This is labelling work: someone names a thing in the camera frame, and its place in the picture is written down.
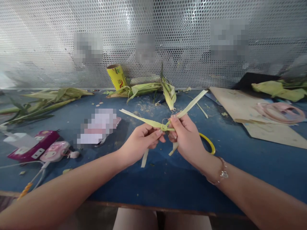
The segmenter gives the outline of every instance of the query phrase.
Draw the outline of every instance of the blue table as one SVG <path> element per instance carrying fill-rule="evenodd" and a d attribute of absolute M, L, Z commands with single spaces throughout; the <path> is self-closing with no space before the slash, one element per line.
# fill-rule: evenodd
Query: blue table
<path fill-rule="evenodd" d="M 191 101 L 188 95 L 195 97 L 198 93 L 199 91 L 192 91 L 178 96 L 175 104 L 177 111 L 183 110 Z M 80 133 L 80 124 L 84 123 L 84 119 L 91 118 L 91 114 L 97 109 L 95 105 L 100 101 L 103 104 L 98 108 L 114 108 L 117 111 L 123 108 L 158 122 L 169 118 L 172 113 L 166 104 L 155 106 L 152 100 L 152 95 L 146 95 L 134 98 L 127 105 L 125 98 L 107 99 L 105 95 L 96 92 L 95 96 L 85 96 L 53 112 L 55 116 L 52 118 L 14 127 L 13 132 L 26 132 L 34 136 L 41 130 L 61 129 L 59 134 L 73 145 L 76 134 Z M 213 142 L 216 156 L 223 157 L 234 166 L 307 203 L 304 173 L 306 149 L 251 138 L 241 124 L 235 123 L 230 117 L 222 116 L 224 109 L 209 98 L 203 97 L 199 104 L 209 118 L 206 119 L 197 106 L 191 109 L 189 116 L 196 123 L 199 132 Z M 122 121 L 102 147 L 83 149 L 82 156 L 77 159 L 63 158 L 60 162 L 50 164 L 44 183 L 61 175 L 64 169 L 76 168 L 119 149 L 133 129 L 142 124 L 119 111 L 117 116 Z M 294 129 L 307 138 L 307 123 L 301 123 Z M 16 163 L 6 157 L 14 147 L 4 143 L 4 137 L 0 134 L 0 166 Z M 130 207 L 151 206 L 157 210 L 173 209 L 217 215 L 243 214 L 177 151 L 171 157 L 168 156 L 171 150 L 171 142 L 159 143 L 156 149 L 149 151 L 145 168 L 141 168 L 141 161 L 138 161 L 98 189 L 89 200 Z M 21 192 L 40 167 L 39 163 L 32 163 L 0 169 L 0 190 Z M 26 174 L 19 175 L 21 171 L 26 171 Z"/>

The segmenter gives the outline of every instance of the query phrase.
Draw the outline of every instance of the yellow can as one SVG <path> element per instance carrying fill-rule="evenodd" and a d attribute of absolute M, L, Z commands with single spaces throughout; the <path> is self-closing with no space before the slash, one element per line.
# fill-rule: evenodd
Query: yellow can
<path fill-rule="evenodd" d="M 126 78 L 120 64 L 110 65 L 106 69 L 116 90 L 127 85 Z"/>

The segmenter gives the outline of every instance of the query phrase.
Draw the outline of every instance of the hand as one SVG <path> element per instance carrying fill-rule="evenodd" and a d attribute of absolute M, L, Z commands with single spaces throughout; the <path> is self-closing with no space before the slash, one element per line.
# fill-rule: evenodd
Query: hand
<path fill-rule="evenodd" d="M 169 132 L 169 140 L 171 142 L 178 142 L 178 151 L 193 166 L 197 167 L 204 155 L 208 152 L 205 150 L 196 125 L 192 122 L 190 117 L 186 114 L 178 119 L 176 115 L 170 118 L 170 128 L 175 131 Z"/>
<path fill-rule="evenodd" d="M 130 165 L 140 160 L 147 149 L 154 149 L 159 140 L 165 143 L 165 132 L 148 124 L 142 124 L 134 129 L 128 140 L 119 149 Z"/>

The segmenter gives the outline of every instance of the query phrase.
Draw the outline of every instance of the metal mesh wall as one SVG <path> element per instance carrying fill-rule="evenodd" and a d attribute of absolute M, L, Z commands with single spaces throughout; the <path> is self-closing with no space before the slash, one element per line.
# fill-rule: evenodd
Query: metal mesh wall
<path fill-rule="evenodd" d="M 210 21 L 249 22 L 243 61 L 210 59 Z M 74 62 L 74 33 L 100 33 L 103 61 Z M 154 35 L 155 61 L 137 63 L 136 36 Z M 277 74 L 307 53 L 306 0 L 0 0 L 0 87 L 113 87 L 164 75 L 176 87 L 231 87 L 245 72 Z"/>

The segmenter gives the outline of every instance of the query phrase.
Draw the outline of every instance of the cardboard sheet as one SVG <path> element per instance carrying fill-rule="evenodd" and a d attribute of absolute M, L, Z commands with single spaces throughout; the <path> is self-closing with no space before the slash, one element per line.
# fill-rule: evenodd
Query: cardboard sheet
<path fill-rule="evenodd" d="M 234 121 L 245 123 L 248 120 L 252 120 L 280 125 L 279 122 L 263 117 L 253 108 L 257 103 L 267 104 L 268 102 L 266 100 L 250 96 L 240 90 L 217 87 L 210 87 L 209 89 Z"/>
<path fill-rule="evenodd" d="M 257 139 L 307 149 L 307 140 L 286 125 L 243 123 L 248 133 Z"/>
<path fill-rule="evenodd" d="M 307 140 L 288 125 L 269 120 L 260 115 L 253 107 L 266 100 L 250 96 L 240 90 L 209 88 L 226 109 L 231 118 L 244 125 L 251 137 L 307 149 Z"/>

